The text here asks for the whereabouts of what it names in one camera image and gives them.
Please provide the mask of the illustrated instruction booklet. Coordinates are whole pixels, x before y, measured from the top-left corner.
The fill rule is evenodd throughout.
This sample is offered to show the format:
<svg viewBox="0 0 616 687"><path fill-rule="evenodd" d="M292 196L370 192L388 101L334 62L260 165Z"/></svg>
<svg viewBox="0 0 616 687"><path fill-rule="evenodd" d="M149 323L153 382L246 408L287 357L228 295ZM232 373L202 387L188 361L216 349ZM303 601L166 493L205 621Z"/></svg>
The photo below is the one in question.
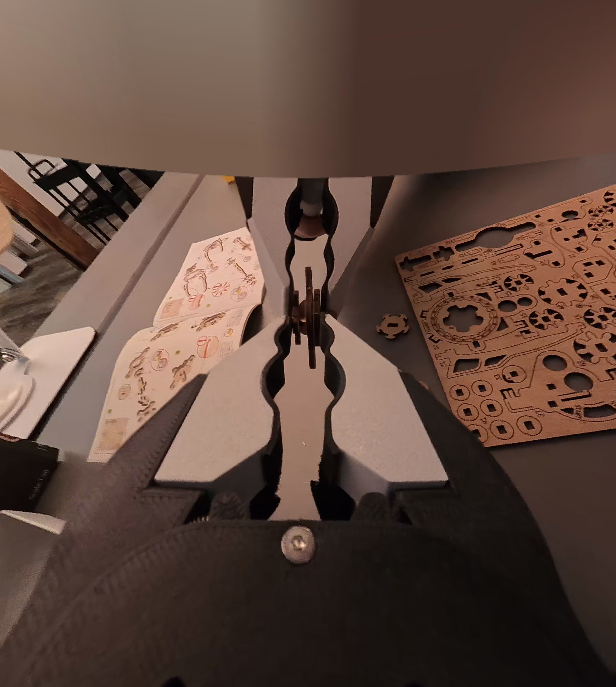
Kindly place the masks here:
<svg viewBox="0 0 616 687"><path fill-rule="evenodd" d="M247 226L192 244L151 327L117 358L87 461L108 462L183 386L235 352L264 292Z"/></svg>

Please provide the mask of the black metal rack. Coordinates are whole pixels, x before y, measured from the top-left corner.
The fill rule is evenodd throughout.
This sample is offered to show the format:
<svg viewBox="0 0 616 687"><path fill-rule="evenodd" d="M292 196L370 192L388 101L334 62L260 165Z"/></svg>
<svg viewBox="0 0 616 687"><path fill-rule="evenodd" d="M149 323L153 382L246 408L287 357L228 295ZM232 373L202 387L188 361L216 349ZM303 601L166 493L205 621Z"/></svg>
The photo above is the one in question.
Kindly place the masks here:
<svg viewBox="0 0 616 687"><path fill-rule="evenodd" d="M60 217L72 219L100 246L107 245L141 202L122 167L47 157L32 161L21 152L16 155L31 182L59 203Z"/></svg>

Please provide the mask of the white flat stand base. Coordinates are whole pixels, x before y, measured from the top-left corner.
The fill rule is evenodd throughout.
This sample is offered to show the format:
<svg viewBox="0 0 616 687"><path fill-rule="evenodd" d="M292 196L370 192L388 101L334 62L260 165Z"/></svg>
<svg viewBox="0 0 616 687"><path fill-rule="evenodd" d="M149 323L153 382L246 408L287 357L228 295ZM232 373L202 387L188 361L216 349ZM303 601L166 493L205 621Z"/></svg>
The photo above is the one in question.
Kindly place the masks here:
<svg viewBox="0 0 616 687"><path fill-rule="evenodd" d="M28 438L51 406L96 332L78 328L2 348L0 433Z"/></svg>

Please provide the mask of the wooden model assembly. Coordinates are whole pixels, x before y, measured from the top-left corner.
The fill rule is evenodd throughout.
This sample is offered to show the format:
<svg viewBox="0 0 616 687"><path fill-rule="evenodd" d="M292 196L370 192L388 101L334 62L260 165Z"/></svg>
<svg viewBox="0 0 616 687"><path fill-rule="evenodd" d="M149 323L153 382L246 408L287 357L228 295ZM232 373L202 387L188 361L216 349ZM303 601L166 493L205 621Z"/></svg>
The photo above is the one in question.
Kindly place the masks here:
<svg viewBox="0 0 616 687"><path fill-rule="evenodd" d="M321 339L321 291L315 286L312 267L304 269L304 298L293 287L288 292L289 342L299 346L307 344L309 368L317 368L317 349Z"/></svg>

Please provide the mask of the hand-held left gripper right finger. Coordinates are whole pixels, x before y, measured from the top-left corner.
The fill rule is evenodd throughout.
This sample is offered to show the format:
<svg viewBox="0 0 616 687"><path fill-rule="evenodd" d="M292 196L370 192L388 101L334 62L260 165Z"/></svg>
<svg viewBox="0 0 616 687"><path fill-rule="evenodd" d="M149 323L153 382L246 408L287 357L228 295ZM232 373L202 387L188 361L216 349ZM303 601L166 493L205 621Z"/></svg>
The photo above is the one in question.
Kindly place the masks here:
<svg viewBox="0 0 616 687"><path fill-rule="evenodd" d="M333 395L312 497L321 519L349 519L371 493L443 488L447 472L399 370L333 316L321 320Z"/></svg>

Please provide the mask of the brown wooden beam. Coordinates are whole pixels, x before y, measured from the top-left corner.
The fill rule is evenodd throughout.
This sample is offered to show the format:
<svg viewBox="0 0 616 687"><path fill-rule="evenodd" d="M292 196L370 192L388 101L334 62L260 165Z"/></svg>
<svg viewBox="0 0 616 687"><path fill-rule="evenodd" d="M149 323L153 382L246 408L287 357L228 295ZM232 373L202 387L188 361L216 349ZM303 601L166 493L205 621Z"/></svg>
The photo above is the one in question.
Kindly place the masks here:
<svg viewBox="0 0 616 687"><path fill-rule="evenodd" d="M0 168L0 201L44 243L85 271L98 255L88 243Z"/></svg>

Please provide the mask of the laser-cut wooden parts sheet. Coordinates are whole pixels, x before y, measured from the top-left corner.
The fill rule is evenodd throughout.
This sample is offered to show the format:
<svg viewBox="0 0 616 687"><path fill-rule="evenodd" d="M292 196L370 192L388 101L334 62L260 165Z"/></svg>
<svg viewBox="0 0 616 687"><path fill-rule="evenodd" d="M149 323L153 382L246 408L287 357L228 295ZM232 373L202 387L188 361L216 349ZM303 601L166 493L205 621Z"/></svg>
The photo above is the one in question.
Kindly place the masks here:
<svg viewBox="0 0 616 687"><path fill-rule="evenodd" d="M485 446L616 429L616 184L395 260Z"/></svg>

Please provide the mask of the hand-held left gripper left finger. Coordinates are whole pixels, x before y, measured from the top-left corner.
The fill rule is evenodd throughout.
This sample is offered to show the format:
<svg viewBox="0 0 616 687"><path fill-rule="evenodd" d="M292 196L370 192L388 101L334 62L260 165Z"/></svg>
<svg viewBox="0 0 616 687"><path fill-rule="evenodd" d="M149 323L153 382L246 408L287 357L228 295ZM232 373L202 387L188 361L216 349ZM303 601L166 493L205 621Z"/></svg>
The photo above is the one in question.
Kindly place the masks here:
<svg viewBox="0 0 616 687"><path fill-rule="evenodd" d="M252 519L276 511L282 468L280 412L291 327L278 317L205 377L155 474L155 483L209 499L236 494Z"/></svg>

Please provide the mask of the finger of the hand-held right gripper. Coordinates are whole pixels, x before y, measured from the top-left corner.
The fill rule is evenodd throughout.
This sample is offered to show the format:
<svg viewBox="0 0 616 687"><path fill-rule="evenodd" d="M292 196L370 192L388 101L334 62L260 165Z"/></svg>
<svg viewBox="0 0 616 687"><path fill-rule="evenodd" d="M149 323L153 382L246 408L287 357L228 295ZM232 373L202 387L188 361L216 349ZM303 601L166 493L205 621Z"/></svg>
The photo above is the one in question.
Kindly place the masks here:
<svg viewBox="0 0 616 687"><path fill-rule="evenodd" d="M323 251L326 275L321 284L323 312L338 318L362 253L372 238L372 177L330 177L326 209L336 222Z"/></svg>
<svg viewBox="0 0 616 687"><path fill-rule="evenodd" d="M256 248L265 285L262 319L275 320L287 313L291 285L290 258L292 236L286 226L285 211L297 187L296 177L255 177L249 229Z"/></svg>

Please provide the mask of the small notched wooden gear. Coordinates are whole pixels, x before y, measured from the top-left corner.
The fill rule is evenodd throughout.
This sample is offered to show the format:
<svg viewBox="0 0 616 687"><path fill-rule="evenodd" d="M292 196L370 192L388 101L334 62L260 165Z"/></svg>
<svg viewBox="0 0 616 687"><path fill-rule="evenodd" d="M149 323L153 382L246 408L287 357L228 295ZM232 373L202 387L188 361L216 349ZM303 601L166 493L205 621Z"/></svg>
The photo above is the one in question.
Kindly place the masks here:
<svg viewBox="0 0 616 687"><path fill-rule="evenodd" d="M386 314L376 326L375 331L388 340L394 340L400 335L409 332L409 324L406 315Z"/></svg>

